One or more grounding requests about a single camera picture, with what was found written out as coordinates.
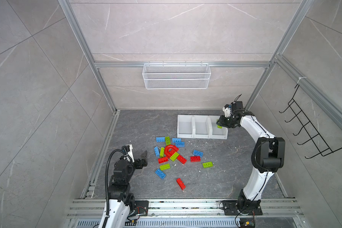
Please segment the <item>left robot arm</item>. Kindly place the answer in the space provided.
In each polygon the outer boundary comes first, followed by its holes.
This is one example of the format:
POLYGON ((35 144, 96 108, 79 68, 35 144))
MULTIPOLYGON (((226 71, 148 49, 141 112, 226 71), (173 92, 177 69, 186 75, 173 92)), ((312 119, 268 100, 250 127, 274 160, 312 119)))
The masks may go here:
POLYGON ((113 150, 106 162, 104 187, 105 208, 99 228, 122 228, 126 222, 136 223, 141 216, 148 215, 149 202, 136 201, 130 192, 130 180, 137 169, 148 165, 148 152, 134 159, 131 145, 113 150))

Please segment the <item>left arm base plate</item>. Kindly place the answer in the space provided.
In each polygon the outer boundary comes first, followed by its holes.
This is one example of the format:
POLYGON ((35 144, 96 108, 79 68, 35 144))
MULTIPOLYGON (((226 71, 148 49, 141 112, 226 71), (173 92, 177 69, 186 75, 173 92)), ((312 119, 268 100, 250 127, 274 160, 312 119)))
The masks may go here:
POLYGON ((129 217, 146 216, 148 215, 149 201, 148 200, 136 200, 135 205, 131 207, 129 217))

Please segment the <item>white three-compartment bin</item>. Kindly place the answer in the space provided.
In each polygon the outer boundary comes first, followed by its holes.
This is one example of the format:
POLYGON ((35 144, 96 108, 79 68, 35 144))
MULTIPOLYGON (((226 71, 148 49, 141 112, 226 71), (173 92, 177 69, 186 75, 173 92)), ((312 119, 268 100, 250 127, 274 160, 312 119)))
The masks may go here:
POLYGON ((191 139, 220 139, 228 138, 228 129, 217 128, 219 116, 178 115, 177 137, 191 139))

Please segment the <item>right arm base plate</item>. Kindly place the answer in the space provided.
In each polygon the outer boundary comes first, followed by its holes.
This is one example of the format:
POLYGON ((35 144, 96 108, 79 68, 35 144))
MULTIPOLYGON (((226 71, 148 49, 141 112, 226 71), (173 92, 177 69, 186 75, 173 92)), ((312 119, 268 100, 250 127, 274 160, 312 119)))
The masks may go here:
POLYGON ((223 200, 220 208, 224 211, 226 216, 236 215, 263 215, 260 207, 261 200, 257 201, 238 201, 238 200, 223 200))

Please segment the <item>red lego bottom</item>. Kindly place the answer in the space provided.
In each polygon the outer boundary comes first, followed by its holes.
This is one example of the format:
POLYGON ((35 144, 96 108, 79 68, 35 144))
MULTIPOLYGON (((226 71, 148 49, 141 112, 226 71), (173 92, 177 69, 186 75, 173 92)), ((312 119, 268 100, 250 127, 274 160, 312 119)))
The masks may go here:
POLYGON ((186 186, 185 186, 184 182, 181 180, 181 178, 177 178, 177 179, 176 179, 176 182, 178 183, 179 187, 180 187, 182 190, 185 190, 186 186))

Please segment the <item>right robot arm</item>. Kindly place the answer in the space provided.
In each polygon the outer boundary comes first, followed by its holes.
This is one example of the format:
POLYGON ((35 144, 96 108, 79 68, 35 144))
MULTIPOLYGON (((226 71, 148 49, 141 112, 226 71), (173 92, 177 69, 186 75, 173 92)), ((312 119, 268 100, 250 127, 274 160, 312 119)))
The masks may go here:
POLYGON ((269 179, 282 168, 285 159, 285 140, 263 127, 255 116, 245 109, 224 107, 217 125, 227 128, 243 127, 256 145, 251 154, 253 170, 247 185, 241 190, 236 206, 237 214, 248 214, 260 206, 262 192, 269 179))

